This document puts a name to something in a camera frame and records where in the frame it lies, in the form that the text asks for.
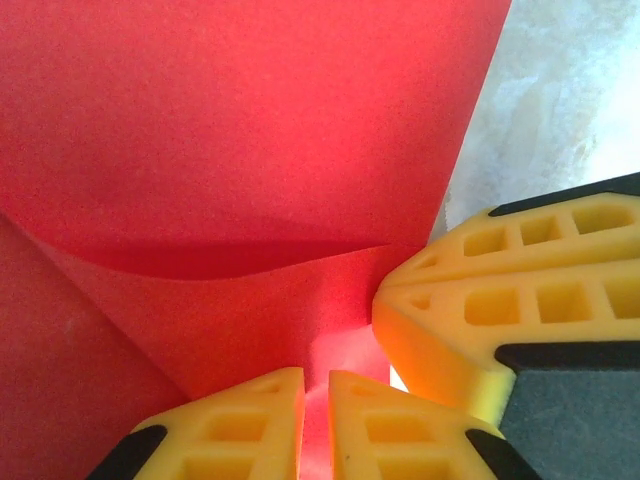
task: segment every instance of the rectangular cutout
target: rectangular cutout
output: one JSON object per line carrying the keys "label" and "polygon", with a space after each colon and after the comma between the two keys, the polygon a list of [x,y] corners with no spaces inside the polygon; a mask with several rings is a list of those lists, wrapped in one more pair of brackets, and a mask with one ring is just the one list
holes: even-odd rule
{"label": "rectangular cutout", "polygon": [[424,421],[417,415],[375,412],[365,418],[372,443],[415,443],[432,441]]}
{"label": "rectangular cutout", "polygon": [[464,302],[464,319],[484,326],[518,323],[518,292],[514,288],[476,290]]}
{"label": "rectangular cutout", "polygon": [[444,458],[380,458],[378,467],[382,480],[453,480]]}
{"label": "rectangular cutout", "polygon": [[185,460],[185,480],[248,480],[253,459],[249,456],[195,456]]}
{"label": "rectangular cutout", "polygon": [[578,233],[586,235],[631,225],[633,216],[628,208],[619,205],[594,205],[575,210],[573,221]]}
{"label": "rectangular cutout", "polygon": [[535,245],[536,243],[550,242],[561,238],[558,223],[553,217],[537,218],[520,225],[522,244]]}
{"label": "rectangular cutout", "polygon": [[583,322],[592,318],[589,299],[577,282],[540,287],[537,299],[542,323]]}
{"label": "rectangular cutout", "polygon": [[507,235],[504,227],[471,234],[464,241],[464,254],[467,257],[486,255],[506,249]]}
{"label": "rectangular cutout", "polygon": [[609,280],[604,288],[616,318],[640,319],[640,277]]}
{"label": "rectangular cutout", "polygon": [[427,255],[418,263],[418,266],[416,268],[429,268],[433,267],[436,263],[438,263],[438,260],[435,256]]}
{"label": "rectangular cutout", "polygon": [[267,415],[253,411],[217,414],[207,428],[207,438],[216,442],[259,442],[267,426]]}
{"label": "rectangular cutout", "polygon": [[428,310],[431,307],[431,295],[420,295],[411,298],[411,305],[418,310]]}

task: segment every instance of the red paper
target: red paper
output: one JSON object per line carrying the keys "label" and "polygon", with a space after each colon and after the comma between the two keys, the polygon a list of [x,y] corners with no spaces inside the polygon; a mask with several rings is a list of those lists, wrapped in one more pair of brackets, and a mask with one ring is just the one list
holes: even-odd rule
{"label": "red paper", "polygon": [[78,478],[150,410],[286,365],[307,372],[302,477],[326,478],[326,372],[386,372],[370,298],[426,241],[507,8],[2,2],[0,209],[92,318],[65,344],[72,287],[8,258],[7,478]]}

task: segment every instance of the red envelope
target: red envelope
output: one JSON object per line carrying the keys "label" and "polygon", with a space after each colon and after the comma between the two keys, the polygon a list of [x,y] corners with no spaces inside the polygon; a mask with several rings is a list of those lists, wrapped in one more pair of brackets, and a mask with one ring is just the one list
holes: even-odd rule
{"label": "red envelope", "polygon": [[426,241],[508,3],[3,2],[5,478],[81,478],[288,365],[328,478],[327,372],[388,374],[370,299]]}

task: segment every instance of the gray surface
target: gray surface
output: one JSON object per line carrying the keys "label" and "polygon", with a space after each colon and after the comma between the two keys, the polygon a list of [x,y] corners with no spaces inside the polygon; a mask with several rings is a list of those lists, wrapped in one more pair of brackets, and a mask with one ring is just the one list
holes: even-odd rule
{"label": "gray surface", "polygon": [[640,0],[512,0],[434,236],[640,170],[639,85]]}
{"label": "gray surface", "polygon": [[544,480],[640,479],[640,372],[525,372],[500,429]]}

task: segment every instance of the black rubber tip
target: black rubber tip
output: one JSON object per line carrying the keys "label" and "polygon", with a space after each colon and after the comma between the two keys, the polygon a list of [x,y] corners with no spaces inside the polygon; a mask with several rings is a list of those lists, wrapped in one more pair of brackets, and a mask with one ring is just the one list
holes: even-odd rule
{"label": "black rubber tip", "polygon": [[497,480],[542,480],[504,438],[484,430],[467,430],[466,436]]}
{"label": "black rubber tip", "polygon": [[625,175],[624,177],[603,180],[602,182],[591,183],[589,185],[582,185],[568,190],[548,193],[538,197],[526,198],[524,200],[518,200],[517,202],[505,203],[491,210],[489,216],[500,217],[607,192],[640,197],[640,172]]}
{"label": "black rubber tip", "polygon": [[166,436],[167,429],[162,425],[153,425],[127,435],[89,474],[87,480],[133,480]]}
{"label": "black rubber tip", "polygon": [[497,361],[522,370],[640,370],[640,341],[515,343],[495,351]]}

